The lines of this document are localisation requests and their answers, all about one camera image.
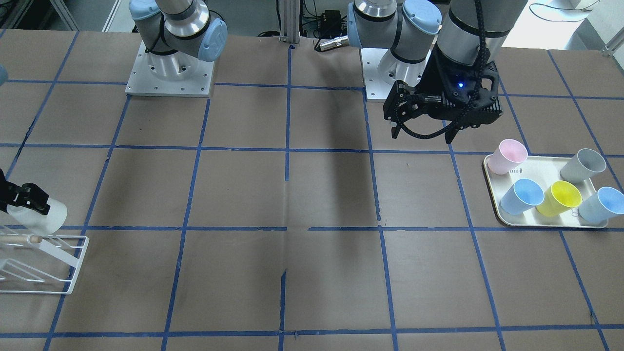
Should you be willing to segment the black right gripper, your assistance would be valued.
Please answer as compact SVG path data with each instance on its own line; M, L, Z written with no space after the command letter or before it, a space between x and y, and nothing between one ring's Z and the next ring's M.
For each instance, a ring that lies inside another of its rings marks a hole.
M4 171L0 170L0 211L8 213L8 206L24 207L36 213L48 215L51 205L49 194L33 183L18 186L9 182Z

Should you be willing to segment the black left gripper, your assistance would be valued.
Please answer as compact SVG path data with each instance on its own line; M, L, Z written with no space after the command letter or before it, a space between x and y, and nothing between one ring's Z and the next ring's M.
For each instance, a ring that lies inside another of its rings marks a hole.
M390 122L391 137L398 138L400 131L420 139L424 134L415 133L406 122L424 114L438 120L451 121L446 126L444 140L451 144L457 134L466 128L479 127L495 122L503 111L497 89L500 76L493 61L488 61L481 74L477 63L464 65L434 48L419 84L414 89L402 80L396 80L383 106L384 119ZM478 89L475 106L461 117L474 89ZM424 102L425 96L439 97L437 102Z

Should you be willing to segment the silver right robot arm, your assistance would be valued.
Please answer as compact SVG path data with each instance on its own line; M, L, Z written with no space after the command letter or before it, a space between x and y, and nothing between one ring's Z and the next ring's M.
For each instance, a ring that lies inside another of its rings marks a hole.
M187 62L214 62L225 48L227 24L205 0L132 0L129 10L157 78L182 78Z

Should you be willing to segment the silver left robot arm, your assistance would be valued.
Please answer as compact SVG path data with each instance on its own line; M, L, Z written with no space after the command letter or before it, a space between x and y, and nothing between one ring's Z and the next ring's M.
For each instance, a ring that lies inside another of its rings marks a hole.
M443 135L490 125L502 115L495 56L525 0L355 0L347 28L353 47L384 49L391 84L383 106L392 138Z

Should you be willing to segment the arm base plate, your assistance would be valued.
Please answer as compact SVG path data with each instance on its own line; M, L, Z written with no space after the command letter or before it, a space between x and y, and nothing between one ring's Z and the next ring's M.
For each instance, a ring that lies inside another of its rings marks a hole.
M420 63L405 63L395 58L389 49L363 48L360 51L367 100L385 101L396 80L415 87L419 84L431 50Z
M125 93L147 97L209 98L215 64L185 53L159 56L146 52L144 42L136 56Z

